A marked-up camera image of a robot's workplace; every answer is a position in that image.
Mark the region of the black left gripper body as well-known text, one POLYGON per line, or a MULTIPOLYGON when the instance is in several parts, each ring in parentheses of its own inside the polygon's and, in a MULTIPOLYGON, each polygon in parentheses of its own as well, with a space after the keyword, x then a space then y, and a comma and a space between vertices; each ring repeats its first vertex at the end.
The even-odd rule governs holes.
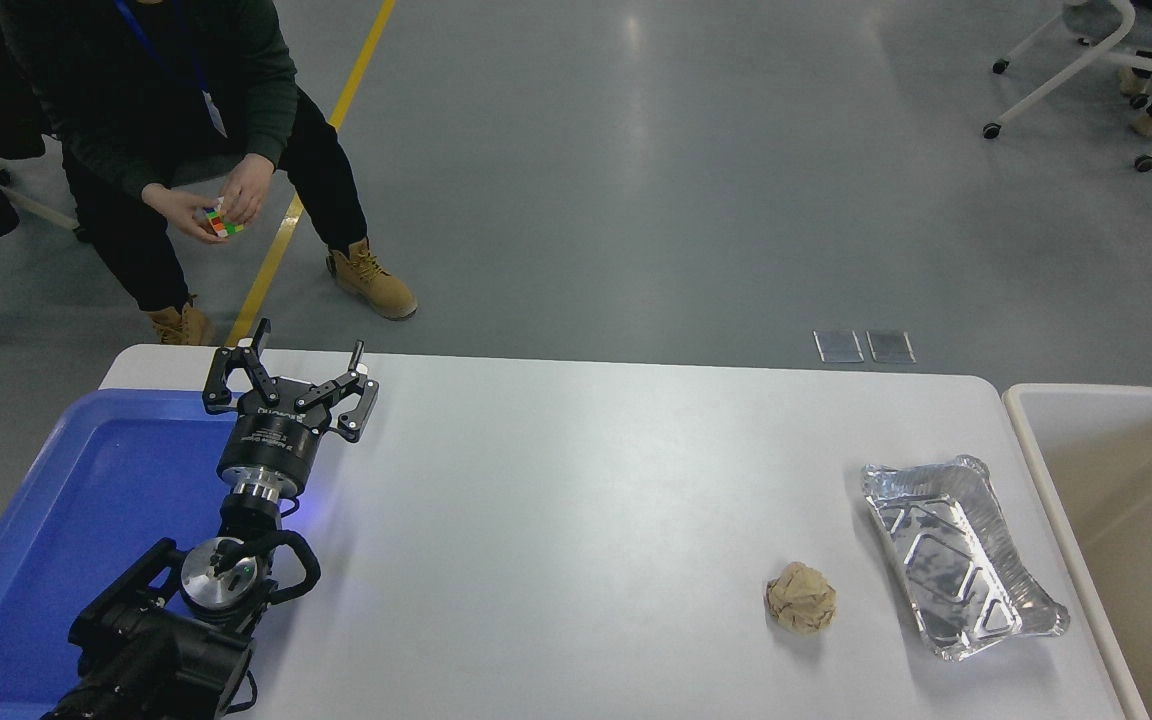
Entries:
POLYGON ((291 401, 265 406, 262 397, 241 397, 238 418, 218 462, 218 477, 229 486, 265 480, 279 497, 301 497, 326 429, 324 407, 305 414, 291 401))

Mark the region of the person's right hand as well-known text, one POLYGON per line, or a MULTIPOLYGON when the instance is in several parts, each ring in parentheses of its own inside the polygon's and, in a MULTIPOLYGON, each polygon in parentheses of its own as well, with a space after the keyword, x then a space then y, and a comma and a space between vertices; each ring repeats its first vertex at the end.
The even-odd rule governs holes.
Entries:
POLYGON ((160 183, 146 184, 141 190, 141 200, 147 209, 156 210, 166 223, 180 233, 202 243, 225 243, 228 238, 220 237, 205 217, 204 209, 215 209, 217 199, 173 190, 160 183))

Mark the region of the person's left hand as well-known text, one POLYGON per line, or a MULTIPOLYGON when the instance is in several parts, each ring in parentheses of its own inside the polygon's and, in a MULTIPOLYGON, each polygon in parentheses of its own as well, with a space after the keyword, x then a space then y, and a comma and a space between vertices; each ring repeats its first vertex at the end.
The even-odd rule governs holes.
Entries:
POLYGON ((248 152, 236 164, 218 196, 218 211, 225 222, 250 223, 268 200, 275 165, 265 156, 248 152))

